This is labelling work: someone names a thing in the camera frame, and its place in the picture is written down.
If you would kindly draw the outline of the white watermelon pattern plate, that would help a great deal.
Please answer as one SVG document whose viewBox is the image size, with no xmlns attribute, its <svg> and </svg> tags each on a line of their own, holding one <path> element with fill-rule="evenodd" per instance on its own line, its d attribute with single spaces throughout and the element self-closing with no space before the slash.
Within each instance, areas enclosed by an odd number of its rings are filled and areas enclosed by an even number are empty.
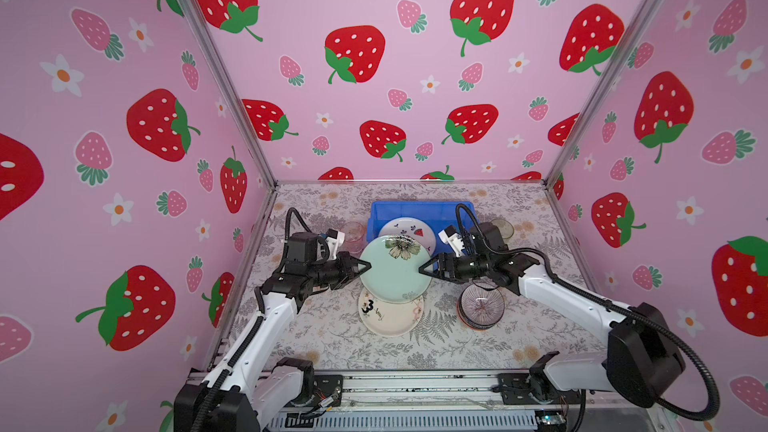
<svg viewBox="0 0 768 432">
<path fill-rule="evenodd" d="M 413 217 L 400 217 L 386 223 L 380 236 L 402 235 L 417 241 L 427 252 L 432 255 L 437 245 L 437 237 L 433 229 L 424 221 Z"/>
</svg>

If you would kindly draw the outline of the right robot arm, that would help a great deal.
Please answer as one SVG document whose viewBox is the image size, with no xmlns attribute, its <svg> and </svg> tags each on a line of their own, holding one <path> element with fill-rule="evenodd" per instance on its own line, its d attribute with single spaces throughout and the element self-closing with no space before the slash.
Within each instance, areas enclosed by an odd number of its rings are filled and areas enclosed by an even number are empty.
<svg viewBox="0 0 768 432">
<path fill-rule="evenodd" d="M 451 283 L 487 278 L 501 289 L 536 301 L 590 332 L 605 346 L 604 353 L 564 355 L 550 352 L 528 370 L 520 392 L 546 403 L 567 391 L 615 392 L 629 403 L 661 406 L 691 421 L 716 417 L 721 398 L 713 374 L 698 354 L 669 330 L 663 314 L 642 303 L 629 306 L 584 289 L 558 276 L 546 253 L 530 247 L 510 249 L 498 228 L 478 222 L 463 203 L 456 206 L 458 222 L 441 238 L 452 250 L 423 263 L 419 272 Z M 700 374 L 707 403 L 690 411 L 664 399 L 664 393 L 687 365 Z"/>
</svg>

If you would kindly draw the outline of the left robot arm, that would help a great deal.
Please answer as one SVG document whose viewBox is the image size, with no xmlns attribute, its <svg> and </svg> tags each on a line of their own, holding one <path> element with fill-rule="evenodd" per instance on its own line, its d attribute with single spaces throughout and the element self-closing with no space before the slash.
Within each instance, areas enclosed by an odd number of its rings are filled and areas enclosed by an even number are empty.
<svg viewBox="0 0 768 432">
<path fill-rule="evenodd" d="M 232 348 L 198 384 L 186 384 L 174 403 L 176 431 L 262 431 L 289 403 L 308 403 L 315 395 L 314 365 L 284 358 L 269 377 L 262 372 L 282 334 L 308 298 L 344 288 L 369 271 L 371 263 L 342 250 L 344 234 L 324 234 L 304 226 L 295 208 L 285 218 L 281 260 L 254 290 L 257 309 Z"/>
</svg>

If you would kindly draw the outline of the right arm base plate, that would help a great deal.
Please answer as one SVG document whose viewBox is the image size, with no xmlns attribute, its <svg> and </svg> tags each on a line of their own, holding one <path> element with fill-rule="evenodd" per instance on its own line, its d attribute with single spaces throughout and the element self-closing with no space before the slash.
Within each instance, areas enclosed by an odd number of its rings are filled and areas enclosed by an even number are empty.
<svg viewBox="0 0 768 432">
<path fill-rule="evenodd" d="M 491 391 L 498 393 L 505 405 L 578 405 L 577 391 L 556 390 L 543 376 L 531 376 L 527 371 L 497 375 Z"/>
</svg>

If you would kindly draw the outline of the cream blossom pattern plate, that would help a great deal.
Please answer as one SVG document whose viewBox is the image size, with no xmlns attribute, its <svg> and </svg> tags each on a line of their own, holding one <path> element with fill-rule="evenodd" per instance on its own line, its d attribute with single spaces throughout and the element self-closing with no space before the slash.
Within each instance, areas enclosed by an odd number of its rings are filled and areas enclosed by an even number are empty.
<svg viewBox="0 0 768 432">
<path fill-rule="evenodd" d="M 399 337 L 412 331 L 424 315 L 422 296 L 407 303 L 390 303 L 376 298 L 363 289 L 357 311 L 363 325 L 372 333 L 383 337 Z"/>
</svg>

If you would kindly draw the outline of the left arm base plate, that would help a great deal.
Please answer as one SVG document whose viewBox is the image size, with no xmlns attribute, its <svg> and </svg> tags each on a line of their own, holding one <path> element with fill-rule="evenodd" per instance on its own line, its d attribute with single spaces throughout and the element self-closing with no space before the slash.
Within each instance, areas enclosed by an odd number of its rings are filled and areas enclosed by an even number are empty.
<svg viewBox="0 0 768 432">
<path fill-rule="evenodd" d="M 256 391 L 261 393 L 254 401 L 266 409 L 272 407 L 319 407 L 328 400 L 325 407 L 341 404 L 344 376 L 338 374 L 315 375 L 311 381 L 298 371 L 288 374 L 272 374 L 263 380 Z"/>
</svg>

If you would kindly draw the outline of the green flower pattern plate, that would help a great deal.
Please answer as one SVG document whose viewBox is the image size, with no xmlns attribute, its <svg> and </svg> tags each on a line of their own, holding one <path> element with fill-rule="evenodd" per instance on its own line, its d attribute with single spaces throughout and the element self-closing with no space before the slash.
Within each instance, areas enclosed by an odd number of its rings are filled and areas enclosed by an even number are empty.
<svg viewBox="0 0 768 432">
<path fill-rule="evenodd" d="M 431 259 L 416 240 L 402 235 L 387 235 L 369 243 L 360 257 L 371 268 L 361 275 L 364 287 L 382 301 L 402 304 L 420 297 L 431 278 L 419 267 Z"/>
</svg>

